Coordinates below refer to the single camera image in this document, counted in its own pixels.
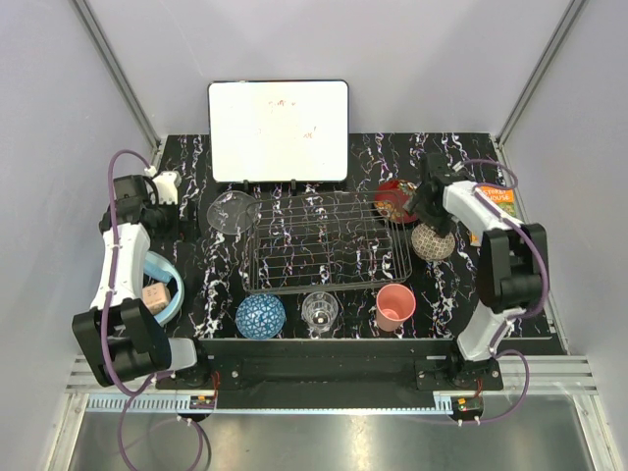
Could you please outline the brown patterned bowl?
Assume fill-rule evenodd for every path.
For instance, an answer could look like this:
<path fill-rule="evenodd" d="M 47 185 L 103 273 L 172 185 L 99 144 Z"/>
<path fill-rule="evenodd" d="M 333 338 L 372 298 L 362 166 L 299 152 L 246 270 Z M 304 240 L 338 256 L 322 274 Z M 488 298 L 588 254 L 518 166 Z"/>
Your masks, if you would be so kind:
<path fill-rule="evenodd" d="M 419 258 L 434 262 L 445 260 L 451 255 L 455 238 L 452 234 L 439 236 L 429 226 L 420 224 L 412 231 L 411 244 Z"/>

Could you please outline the clear glass plate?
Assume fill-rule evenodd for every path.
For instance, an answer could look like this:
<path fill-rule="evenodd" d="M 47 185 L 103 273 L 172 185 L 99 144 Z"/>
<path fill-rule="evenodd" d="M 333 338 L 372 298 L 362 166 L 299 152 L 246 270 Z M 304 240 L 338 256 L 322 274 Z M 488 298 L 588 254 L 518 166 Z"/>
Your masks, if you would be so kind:
<path fill-rule="evenodd" d="M 220 194 L 207 211 L 209 226 L 228 236 L 242 235 L 257 219 L 261 203 L 248 193 L 230 190 Z"/>

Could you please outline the blue triangle pattern bowl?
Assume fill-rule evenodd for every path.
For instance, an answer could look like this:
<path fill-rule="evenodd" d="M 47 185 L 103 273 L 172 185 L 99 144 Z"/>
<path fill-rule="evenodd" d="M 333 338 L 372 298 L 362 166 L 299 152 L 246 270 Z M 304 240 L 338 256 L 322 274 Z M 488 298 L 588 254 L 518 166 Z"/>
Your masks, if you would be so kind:
<path fill-rule="evenodd" d="M 274 338 L 283 328 L 287 314 L 281 300 L 272 294 L 252 294 L 237 308 L 238 331 L 250 340 Z"/>

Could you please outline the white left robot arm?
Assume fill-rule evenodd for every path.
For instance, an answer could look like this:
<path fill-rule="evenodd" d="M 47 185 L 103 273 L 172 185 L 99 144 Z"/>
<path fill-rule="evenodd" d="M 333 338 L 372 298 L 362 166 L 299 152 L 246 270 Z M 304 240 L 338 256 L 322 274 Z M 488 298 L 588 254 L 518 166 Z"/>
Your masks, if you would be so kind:
<path fill-rule="evenodd" d="M 183 306 L 183 278 L 149 249 L 154 239 L 180 234 L 180 183 L 176 172 L 113 181 L 114 200 L 99 223 L 105 246 L 99 287 L 89 309 L 72 322 L 82 354 L 102 387 L 161 371 L 178 371 L 193 389 L 211 379 L 212 365 L 198 356 L 194 341 L 170 339 L 163 330 Z M 142 298 L 145 278 L 176 285 L 172 299 L 157 314 Z"/>

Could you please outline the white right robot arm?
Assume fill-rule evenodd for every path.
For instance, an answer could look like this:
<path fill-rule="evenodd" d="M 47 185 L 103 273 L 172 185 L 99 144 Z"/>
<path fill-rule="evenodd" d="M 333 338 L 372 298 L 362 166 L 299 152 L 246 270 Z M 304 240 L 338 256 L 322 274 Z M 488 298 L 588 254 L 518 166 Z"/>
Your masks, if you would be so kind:
<path fill-rule="evenodd" d="M 445 361 L 448 382 L 462 390 L 490 370 L 515 321 L 538 315 L 550 291 L 545 228 L 502 210 L 486 194 L 488 184 L 472 181 L 465 167 L 463 162 L 450 166 L 440 154 L 427 155 L 420 163 L 420 182 L 403 205 L 419 221 L 411 244 L 427 262 L 452 253 L 456 224 L 480 242 L 479 302 Z"/>

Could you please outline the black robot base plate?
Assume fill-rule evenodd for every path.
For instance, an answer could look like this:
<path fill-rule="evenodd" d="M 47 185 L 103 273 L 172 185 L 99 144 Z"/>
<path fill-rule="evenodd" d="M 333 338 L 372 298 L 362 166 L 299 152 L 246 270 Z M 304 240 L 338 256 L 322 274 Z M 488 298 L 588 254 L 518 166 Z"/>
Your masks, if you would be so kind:
<path fill-rule="evenodd" d="M 452 346 L 452 340 L 204 340 L 198 365 L 158 387 L 201 392 L 217 386 L 218 395 L 287 391 L 350 397 L 502 391 L 496 362 L 481 380 L 451 380 L 445 361 Z"/>

